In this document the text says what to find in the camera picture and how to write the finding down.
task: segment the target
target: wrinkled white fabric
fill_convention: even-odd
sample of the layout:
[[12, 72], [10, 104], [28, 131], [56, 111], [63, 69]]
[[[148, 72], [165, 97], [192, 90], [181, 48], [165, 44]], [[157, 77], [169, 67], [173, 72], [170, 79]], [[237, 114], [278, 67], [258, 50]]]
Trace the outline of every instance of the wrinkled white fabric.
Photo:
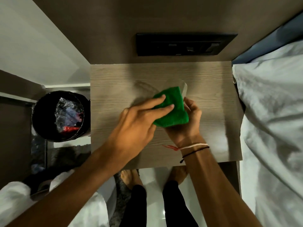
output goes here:
[[243, 200], [263, 226], [303, 226], [303, 42], [233, 65], [246, 105]]
[[[50, 185], [50, 191], [74, 171], [63, 172]], [[30, 199], [30, 188], [21, 182], [11, 182], [0, 190], [0, 227], [7, 225], [35, 202]], [[75, 216], [69, 227], [108, 227], [108, 214], [104, 198], [94, 193]]]

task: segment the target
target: black electrical panel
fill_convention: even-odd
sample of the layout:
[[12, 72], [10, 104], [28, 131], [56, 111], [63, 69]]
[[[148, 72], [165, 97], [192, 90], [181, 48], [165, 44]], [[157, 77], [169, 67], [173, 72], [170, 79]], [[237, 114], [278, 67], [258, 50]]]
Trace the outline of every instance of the black electrical panel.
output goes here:
[[137, 33], [138, 56], [218, 55], [237, 34]]

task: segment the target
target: black bucket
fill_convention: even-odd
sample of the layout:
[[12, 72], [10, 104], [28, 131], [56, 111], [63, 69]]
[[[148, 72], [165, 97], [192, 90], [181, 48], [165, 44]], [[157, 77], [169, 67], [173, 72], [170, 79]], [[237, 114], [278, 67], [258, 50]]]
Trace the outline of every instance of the black bucket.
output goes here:
[[[59, 133], [55, 124], [55, 110], [60, 98], [79, 103], [83, 106], [82, 125], [76, 133], [72, 133], [70, 136]], [[64, 142], [79, 138], [87, 133], [91, 126], [90, 101], [85, 96], [73, 92], [50, 92], [39, 99], [34, 106], [32, 125], [41, 137], [51, 142]]]

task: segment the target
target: folded green fabric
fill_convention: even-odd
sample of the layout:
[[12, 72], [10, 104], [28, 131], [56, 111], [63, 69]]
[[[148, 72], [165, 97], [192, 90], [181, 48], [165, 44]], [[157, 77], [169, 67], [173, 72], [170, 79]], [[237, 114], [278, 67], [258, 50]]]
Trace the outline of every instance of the folded green fabric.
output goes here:
[[178, 124], [188, 123], [188, 114], [184, 110], [183, 98], [179, 87], [171, 87], [154, 95], [153, 98], [159, 98], [166, 95], [163, 103], [155, 106], [153, 109], [162, 108], [174, 104], [174, 109], [162, 118], [154, 121], [154, 125], [161, 127], [169, 127]]

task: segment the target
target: wooden table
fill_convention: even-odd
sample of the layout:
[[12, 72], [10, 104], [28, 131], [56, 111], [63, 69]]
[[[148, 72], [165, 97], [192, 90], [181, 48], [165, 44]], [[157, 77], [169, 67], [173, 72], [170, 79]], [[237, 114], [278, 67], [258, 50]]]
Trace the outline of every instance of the wooden table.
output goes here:
[[[168, 79], [187, 83], [187, 97], [202, 109], [200, 132], [218, 162], [242, 160], [240, 126], [243, 111], [233, 84], [231, 62], [103, 64], [91, 66], [92, 150], [104, 143], [120, 112], [152, 97]], [[181, 153], [158, 127], [153, 140], [125, 168], [180, 165]]]

